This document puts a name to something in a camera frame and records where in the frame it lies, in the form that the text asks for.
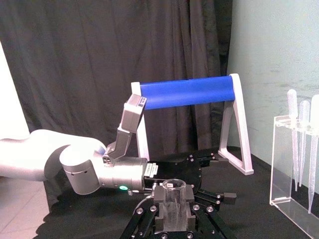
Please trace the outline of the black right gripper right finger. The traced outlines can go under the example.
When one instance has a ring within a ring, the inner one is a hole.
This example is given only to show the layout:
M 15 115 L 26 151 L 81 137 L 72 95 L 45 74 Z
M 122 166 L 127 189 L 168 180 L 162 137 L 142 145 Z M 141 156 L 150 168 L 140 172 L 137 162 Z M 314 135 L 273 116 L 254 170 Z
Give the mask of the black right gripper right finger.
M 191 186 L 186 187 L 186 201 L 189 202 L 190 215 L 194 217 L 186 230 L 189 239 L 234 239 L 236 235 L 212 206 L 204 207 L 195 202 Z

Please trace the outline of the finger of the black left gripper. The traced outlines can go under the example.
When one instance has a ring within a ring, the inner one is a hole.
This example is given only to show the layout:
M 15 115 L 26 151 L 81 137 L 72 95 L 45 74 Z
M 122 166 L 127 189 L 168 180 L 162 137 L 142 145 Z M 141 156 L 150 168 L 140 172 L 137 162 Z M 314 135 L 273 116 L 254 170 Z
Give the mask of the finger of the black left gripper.
M 190 154 L 187 157 L 187 160 L 190 162 L 198 162 L 201 167 L 208 167 L 208 166 L 223 166 L 224 163 L 228 163 L 228 159 L 220 156 L 219 154 L 210 153 L 206 154 Z
M 236 193 L 213 193 L 203 189 L 198 189 L 194 194 L 195 202 L 200 206 L 209 207 L 219 211 L 221 204 L 234 205 L 237 199 Z

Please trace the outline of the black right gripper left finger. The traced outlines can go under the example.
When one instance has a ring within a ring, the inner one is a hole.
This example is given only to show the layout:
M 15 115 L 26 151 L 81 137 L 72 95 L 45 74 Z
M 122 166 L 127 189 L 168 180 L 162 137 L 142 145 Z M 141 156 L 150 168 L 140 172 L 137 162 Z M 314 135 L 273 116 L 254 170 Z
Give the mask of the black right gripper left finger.
M 156 226 L 156 219 L 162 216 L 163 202 L 163 187 L 156 186 L 152 194 L 134 209 L 120 239 L 166 239 L 167 232 Z

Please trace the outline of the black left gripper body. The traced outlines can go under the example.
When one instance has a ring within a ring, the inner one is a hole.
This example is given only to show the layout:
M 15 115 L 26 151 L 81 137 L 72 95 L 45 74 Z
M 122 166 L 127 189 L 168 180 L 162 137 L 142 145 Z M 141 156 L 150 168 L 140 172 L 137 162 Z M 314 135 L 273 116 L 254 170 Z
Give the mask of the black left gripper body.
M 191 185 L 194 194 L 201 185 L 202 170 L 195 159 L 185 159 L 180 162 L 148 162 L 144 173 L 144 185 L 151 188 L 153 183 L 162 183 L 168 179 L 180 179 Z

